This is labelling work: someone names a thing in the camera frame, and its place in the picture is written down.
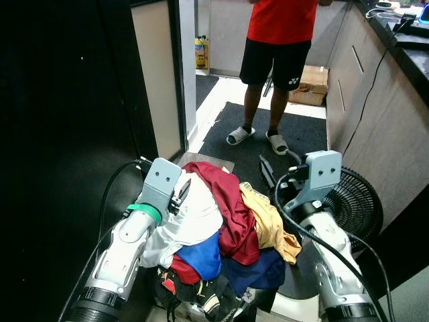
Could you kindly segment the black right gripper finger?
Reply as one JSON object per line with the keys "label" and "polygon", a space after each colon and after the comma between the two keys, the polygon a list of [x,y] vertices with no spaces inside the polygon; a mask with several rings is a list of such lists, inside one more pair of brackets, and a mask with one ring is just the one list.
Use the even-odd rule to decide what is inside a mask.
{"label": "black right gripper finger", "polygon": [[266,195],[268,197],[272,196],[276,191],[285,189],[288,186],[288,180],[283,181],[282,183],[277,183],[278,180],[283,176],[288,176],[289,172],[277,172],[276,169],[271,165],[268,159],[266,159],[261,154],[259,158],[259,172],[263,181],[267,187]]}

